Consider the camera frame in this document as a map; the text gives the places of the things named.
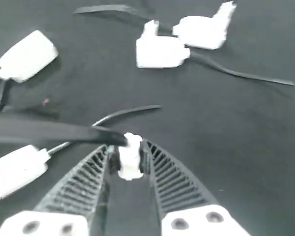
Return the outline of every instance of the black tablecloth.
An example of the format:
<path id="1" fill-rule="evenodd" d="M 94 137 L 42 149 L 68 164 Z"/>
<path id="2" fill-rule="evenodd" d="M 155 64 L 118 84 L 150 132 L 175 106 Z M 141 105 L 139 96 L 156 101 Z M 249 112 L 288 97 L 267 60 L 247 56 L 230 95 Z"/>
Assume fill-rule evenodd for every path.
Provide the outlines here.
<path id="1" fill-rule="evenodd" d="M 144 22 L 115 13 L 73 15 L 76 7 L 135 0 L 0 0 L 0 57 L 41 30 L 59 58 L 14 84 L 10 104 L 46 97 L 63 122 L 92 124 L 125 108 L 161 104 L 158 113 L 111 124 L 146 137 L 186 165 L 254 236 L 295 236 L 295 87 L 256 83 L 186 61 L 174 69 L 138 69 L 135 42 Z M 160 21 L 212 16 L 221 0 L 149 0 Z M 295 0 L 239 1 L 225 45 L 198 50 L 224 66 L 295 81 Z M 0 156 L 18 146 L 0 145 Z M 1 222 L 32 209 L 93 145 L 55 155 L 38 180 L 0 201 Z M 106 235 L 156 235 L 146 179 L 112 181 Z"/>

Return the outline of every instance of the dark background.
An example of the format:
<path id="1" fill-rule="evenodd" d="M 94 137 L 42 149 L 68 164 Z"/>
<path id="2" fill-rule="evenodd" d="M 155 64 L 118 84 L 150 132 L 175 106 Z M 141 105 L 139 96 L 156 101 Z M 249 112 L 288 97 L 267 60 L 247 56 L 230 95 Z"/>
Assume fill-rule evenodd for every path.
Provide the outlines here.
<path id="1" fill-rule="evenodd" d="M 212 16 L 221 0 L 148 0 L 161 22 Z M 139 0 L 0 0 L 0 57 L 41 30 L 59 58 L 23 84 L 13 106 L 58 105 L 63 122 L 89 125 L 125 108 L 160 104 L 158 113 L 111 127 L 148 138 L 177 157 L 253 236 L 295 236 L 295 87 L 234 78 L 186 61 L 174 69 L 138 69 L 143 23 L 115 13 L 73 15 L 76 7 Z M 198 50 L 224 66 L 295 81 L 295 0 L 240 0 L 225 45 Z M 21 147 L 0 145 L 0 157 Z M 55 155 L 38 180 L 0 201 L 0 224 L 32 209 L 93 145 Z M 146 180 L 113 178 L 108 236 L 157 235 Z"/>

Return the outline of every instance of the white plug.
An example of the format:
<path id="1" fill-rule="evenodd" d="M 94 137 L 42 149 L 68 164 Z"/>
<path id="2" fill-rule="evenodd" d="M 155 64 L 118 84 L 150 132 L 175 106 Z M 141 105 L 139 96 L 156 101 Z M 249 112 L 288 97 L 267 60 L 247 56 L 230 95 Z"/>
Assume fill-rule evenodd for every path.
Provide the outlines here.
<path id="1" fill-rule="evenodd" d="M 127 147 L 118 147 L 120 156 L 120 171 L 118 175 L 125 180 L 141 178 L 143 173 L 140 171 L 140 143 L 143 141 L 139 135 L 125 133 L 128 140 Z"/>
<path id="2" fill-rule="evenodd" d="M 12 194 L 46 172 L 50 155 L 32 145 L 0 158 L 0 199 Z"/>
<path id="3" fill-rule="evenodd" d="M 173 35 L 191 47 L 218 49 L 226 41 L 236 4 L 233 1 L 222 3 L 217 13 L 211 17 L 187 16 L 173 27 Z"/>
<path id="4" fill-rule="evenodd" d="M 0 77 L 18 83 L 28 80 L 58 56 L 53 43 L 36 30 L 0 58 Z"/>
<path id="5" fill-rule="evenodd" d="M 136 44 L 138 68 L 171 68 L 183 64 L 190 57 L 190 49 L 175 37 L 157 36 L 159 22 L 152 20 Z"/>

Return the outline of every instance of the white power adapter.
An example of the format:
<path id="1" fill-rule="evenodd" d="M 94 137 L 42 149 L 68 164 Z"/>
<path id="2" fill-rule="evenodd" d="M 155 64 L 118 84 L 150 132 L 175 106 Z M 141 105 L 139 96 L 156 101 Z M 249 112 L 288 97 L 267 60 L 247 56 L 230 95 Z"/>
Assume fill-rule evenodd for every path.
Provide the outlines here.
<path id="1" fill-rule="evenodd" d="M 32 145 L 0 158 L 0 199 L 12 194 L 46 172 L 50 155 Z"/>
<path id="2" fill-rule="evenodd" d="M 190 57 L 190 49 L 175 37 L 157 36 L 159 22 L 152 20 L 136 43 L 138 68 L 171 68 L 183 64 Z"/>
<path id="3" fill-rule="evenodd" d="M 36 30 L 0 58 L 0 77 L 18 83 L 28 80 L 58 56 L 53 43 Z"/>
<path id="4" fill-rule="evenodd" d="M 185 45 L 204 49 L 218 49 L 226 41 L 236 4 L 233 1 L 222 3 L 213 17 L 187 16 L 173 27 L 173 35 Z"/>

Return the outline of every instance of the mounting hole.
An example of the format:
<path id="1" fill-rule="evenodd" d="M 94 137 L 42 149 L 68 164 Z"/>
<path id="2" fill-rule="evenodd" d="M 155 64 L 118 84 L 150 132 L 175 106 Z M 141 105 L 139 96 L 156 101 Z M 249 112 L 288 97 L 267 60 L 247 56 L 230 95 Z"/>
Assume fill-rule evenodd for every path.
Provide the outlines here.
<path id="1" fill-rule="evenodd" d="M 189 228 L 189 225 L 184 219 L 177 218 L 172 221 L 172 228 L 174 230 L 186 230 Z"/>
<path id="2" fill-rule="evenodd" d="M 62 235 L 71 235 L 72 228 L 73 228 L 73 225 L 71 223 L 64 225 L 61 230 Z"/>
<path id="3" fill-rule="evenodd" d="M 39 221 L 31 221 L 23 227 L 23 233 L 29 235 L 35 232 L 39 227 Z"/>
<path id="4" fill-rule="evenodd" d="M 217 212 L 210 212 L 206 214 L 206 218 L 208 222 L 211 222 L 211 223 L 221 223 L 224 221 L 224 218 L 221 216 L 221 214 Z"/>

